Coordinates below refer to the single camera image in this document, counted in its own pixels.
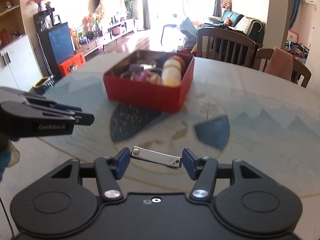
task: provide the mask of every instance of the pillow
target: pillow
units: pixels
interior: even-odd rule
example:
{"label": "pillow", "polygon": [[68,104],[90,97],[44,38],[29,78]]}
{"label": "pillow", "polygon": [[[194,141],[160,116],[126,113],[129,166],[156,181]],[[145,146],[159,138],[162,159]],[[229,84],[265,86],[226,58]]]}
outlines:
{"label": "pillow", "polygon": [[231,20],[230,20],[229,17],[227,17],[227,18],[224,20],[223,23],[226,24],[227,26],[231,26],[231,24],[232,24],[232,22],[231,22]]}

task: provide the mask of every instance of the orange suitcase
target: orange suitcase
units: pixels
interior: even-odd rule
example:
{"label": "orange suitcase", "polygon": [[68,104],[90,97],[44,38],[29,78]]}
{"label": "orange suitcase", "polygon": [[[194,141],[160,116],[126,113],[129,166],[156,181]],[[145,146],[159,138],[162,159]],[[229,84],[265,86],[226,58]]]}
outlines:
{"label": "orange suitcase", "polygon": [[77,67],[85,64],[84,54],[83,52],[79,52],[76,55],[70,57],[66,61],[59,64],[59,69],[61,75],[64,77],[68,75],[70,72],[74,71]]}

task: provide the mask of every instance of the red tin box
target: red tin box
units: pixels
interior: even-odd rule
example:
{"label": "red tin box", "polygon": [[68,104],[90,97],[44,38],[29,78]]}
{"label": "red tin box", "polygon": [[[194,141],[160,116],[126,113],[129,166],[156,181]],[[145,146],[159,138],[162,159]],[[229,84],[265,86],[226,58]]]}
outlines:
{"label": "red tin box", "polygon": [[69,75],[70,72],[74,71],[77,67],[85,64],[85,58],[83,52],[79,52],[72,57],[68,58],[66,61],[59,64],[59,69],[61,75],[64,77]]}
{"label": "red tin box", "polygon": [[[157,67],[162,68],[164,61],[172,55],[180,56],[187,66],[185,73],[182,73],[179,87],[171,88],[119,77],[121,73],[128,70],[132,59],[153,59],[157,62]],[[137,50],[106,71],[103,74],[103,82],[109,100],[176,113],[182,108],[192,83],[194,65],[195,59],[192,54]]]}

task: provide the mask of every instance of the white bottle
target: white bottle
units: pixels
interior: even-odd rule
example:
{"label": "white bottle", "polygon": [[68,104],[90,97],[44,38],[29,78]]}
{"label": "white bottle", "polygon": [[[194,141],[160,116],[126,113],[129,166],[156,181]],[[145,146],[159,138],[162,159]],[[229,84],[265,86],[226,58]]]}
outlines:
{"label": "white bottle", "polygon": [[168,59],[163,64],[161,84],[167,87],[181,85],[181,64],[176,59]]}

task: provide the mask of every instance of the white cabinet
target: white cabinet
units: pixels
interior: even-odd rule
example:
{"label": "white cabinet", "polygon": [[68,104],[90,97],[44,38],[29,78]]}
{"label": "white cabinet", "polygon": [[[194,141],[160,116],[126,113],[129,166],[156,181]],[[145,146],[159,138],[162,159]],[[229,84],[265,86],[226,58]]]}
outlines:
{"label": "white cabinet", "polygon": [[0,86],[19,89],[9,65],[4,59],[3,51],[0,52]]}
{"label": "white cabinet", "polygon": [[0,86],[29,91],[41,78],[28,35],[0,51]]}

